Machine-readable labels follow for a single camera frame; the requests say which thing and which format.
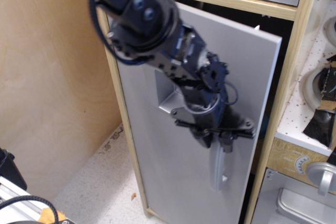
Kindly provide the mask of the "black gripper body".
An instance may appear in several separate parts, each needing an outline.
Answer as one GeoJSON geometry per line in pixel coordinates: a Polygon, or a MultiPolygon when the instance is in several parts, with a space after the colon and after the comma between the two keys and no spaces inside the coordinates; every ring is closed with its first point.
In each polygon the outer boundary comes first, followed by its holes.
{"type": "Polygon", "coordinates": [[[213,133],[220,138],[254,138],[256,130],[251,119],[236,112],[231,105],[222,103],[219,98],[208,107],[183,106],[171,111],[175,124],[201,133],[213,133]]]}

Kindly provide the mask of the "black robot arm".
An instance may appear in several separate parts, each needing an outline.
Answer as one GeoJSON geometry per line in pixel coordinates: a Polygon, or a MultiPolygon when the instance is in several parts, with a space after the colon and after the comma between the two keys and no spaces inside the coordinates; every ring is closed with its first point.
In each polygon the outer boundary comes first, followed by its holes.
{"type": "Polygon", "coordinates": [[[172,109],[171,116],[203,147],[218,141],[231,152],[235,139],[255,136],[253,122],[235,112],[228,99],[227,64],[180,19],[174,0],[89,0],[89,10],[116,59],[129,66],[151,65],[178,86],[184,106],[172,109]]]}

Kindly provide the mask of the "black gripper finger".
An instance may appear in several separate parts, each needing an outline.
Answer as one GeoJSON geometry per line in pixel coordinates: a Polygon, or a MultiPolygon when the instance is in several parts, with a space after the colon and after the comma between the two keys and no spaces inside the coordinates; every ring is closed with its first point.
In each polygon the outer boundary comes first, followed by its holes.
{"type": "Polygon", "coordinates": [[[190,129],[194,138],[205,148],[210,148],[212,141],[212,134],[208,129],[200,127],[192,127],[190,129]]]}
{"type": "Polygon", "coordinates": [[[225,153],[231,153],[233,151],[233,142],[235,135],[232,132],[223,132],[219,136],[219,142],[225,153]]]}

